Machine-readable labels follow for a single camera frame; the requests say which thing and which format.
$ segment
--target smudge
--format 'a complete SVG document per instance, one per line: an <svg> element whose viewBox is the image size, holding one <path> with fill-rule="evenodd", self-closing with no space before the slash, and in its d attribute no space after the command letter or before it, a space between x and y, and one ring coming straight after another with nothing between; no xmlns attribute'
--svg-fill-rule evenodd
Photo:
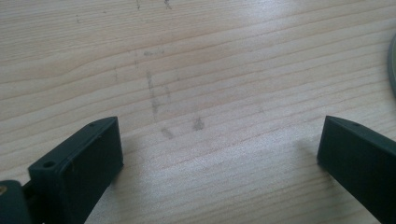
<svg viewBox="0 0 396 224"><path fill-rule="evenodd" d="M151 73L149 71L147 71L146 76L147 76L147 80L148 80L148 90L149 90L149 96L150 96L150 101L151 101L152 113L154 114L154 116L156 116L158 113L158 107L160 106L160 102L155 97L154 85L152 84Z"/></svg>
<svg viewBox="0 0 396 224"><path fill-rule="evenodd" d="M193 128L195 131L200 131L200 130L202 130L204 127L205 127L205 124L204 124L204 122L201 120L201 118L196 119L195 122L194 122L194 125L192 126L192 128Z"/></svg>
<svg viewBox="0 0 396 224"><path fill-rule="evenodd" d="M162 129L161 129L161 133L163 133L163 136L166 137L166 138L168 138L168 139L172 139L172 138L175 137L175 136L173 135L173 133L172 133L171 131L169 131L168 129L166 129L166 128L162 128Z"/></svg>
<svg viewBox="0 0 396 224"><path fill-rule="evenodd" d="M166 9L172 9L169 5L169 0L165 0Z"/></svg>

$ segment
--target dark plastic block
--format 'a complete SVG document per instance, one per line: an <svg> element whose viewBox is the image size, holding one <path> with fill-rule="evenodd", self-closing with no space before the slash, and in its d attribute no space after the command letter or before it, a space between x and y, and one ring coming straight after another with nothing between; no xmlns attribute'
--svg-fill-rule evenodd
<svg viewBox="0 0 396 224"><path fill-rule="evenodd" d="M46 223L84 223L122 168L117 118L88 124L29 167Z"/></svg>
<svg viewBox="0 0 396 224"><path fill-rule="evenodd" d="M318 164L380 222L396 223L396 143L358 123L326 117Z"/></svg>
<svg viewBox="0 0 396 224"><path fill-rule="evenodd" d="M0 223L32 224L18 181L0 181Z"/></svg>

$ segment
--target dark green plastic part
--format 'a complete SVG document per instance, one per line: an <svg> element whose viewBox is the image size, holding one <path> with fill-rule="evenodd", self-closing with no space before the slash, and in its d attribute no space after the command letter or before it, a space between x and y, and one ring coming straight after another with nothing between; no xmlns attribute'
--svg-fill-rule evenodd
<svg viewBox="0 0 396 224"><path fill-rule="evenodd" d="M396 96L396 36L393 37L388 53L388 73L390 86Z"/></svg>
<svg viewBox="0 0 396 224"><path fill-rule="evenodd" d="M20 182L0 181L0 223L32 224Z"/></svg>
<svg viewBox="0 0 396 224"><path fill-rule="evenodd" d="M0 218L15 209L0 224L82 224L122 166L118 119L92 122L33 163L22 189L9 182L16 200L0 195ZM19 214L27 221L11 219Z"/></svg>
<svg viewBox="0 0 396 224"><path fill-rule="evenodd" d="M381 223L396 223L396 143L358 123L326 117L318 164Z"/></svg>

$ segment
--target screw hole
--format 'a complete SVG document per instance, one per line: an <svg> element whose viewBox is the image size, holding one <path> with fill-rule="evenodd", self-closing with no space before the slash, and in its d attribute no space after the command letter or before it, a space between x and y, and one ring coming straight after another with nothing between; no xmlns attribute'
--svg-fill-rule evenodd
<svg viewBox="0 0 396 224"><path fill-rule="evenodd" d="M43 164L44 168L50 168L55 165L55 162L53 161L47 161L46 163Z"/></svg>
<svg viewBox="0 0 396 224"><path fill-rule="evenodd" d="M7 191L7 186L4 186L4 185L0 186L0 196L2 194L6 193L6 191Z"/></svg>

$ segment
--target scratch mark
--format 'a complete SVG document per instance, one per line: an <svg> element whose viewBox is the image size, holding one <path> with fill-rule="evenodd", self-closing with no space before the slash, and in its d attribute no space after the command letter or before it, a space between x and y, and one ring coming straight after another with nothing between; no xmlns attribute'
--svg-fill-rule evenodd
<svg viewBox="0 0 396 224"><path fill-rule="evenodd" d="M155 50L146 50L143 53L145 56L157 55L157 54L165 54L164 49L155 49Z"/></svg>
<svg viewBox="0 0 396 224"><path fill-rule="evenodd" d="M151 100L151 107L152 107L152 113L154 114L154 118L158 113L158 107L160 107L160 102L158 99L155 97L155 92L154 92L154 85L152 84L152 76L149 71L146 73L147 80L148 80L148 90L149 90L149 96Z"/></svg>
<svg viewBox="0 0 396 224"><path fill-rule="evenodd" d="M204 124L204 122L201 120L201 118L196 119L195 122L194 122L194 125L192 126L192 128L193 128L195 131L200 131L200 130L202 130L204 127L205 127L205 124Z"/></svg>
<svg viewBox="0 0 396 224"><path fill-rule="evenodd" d="M171 6L169 5L169 0L165 0L165 4L166 4L166 9L172 9Z"/></svg>
<svg viewBox="0 0 396 224"><path fill-rule="evenodd" d="M171 102L171 92L169 91L169 87L168 86L163 86L165 88L165 92L166 92L166 97L167 97L167 103L169 104Z"/></svg>
<svg viewBox="0 0 396 224"><path fill-rule="evenodd" d="M119 73L117 72L117 66L114 66L114 72L116 77L116 83L119 83Z"/></svg>
<svg viewBox="0 0 396 224"><path fill-rule="evenodd" d="M163 136L168 138L168 139L172 139L175 136L173 135L173 133L171 131L169 131L167 128L162 128L161 129L161 133L163 133Z"/></svg>

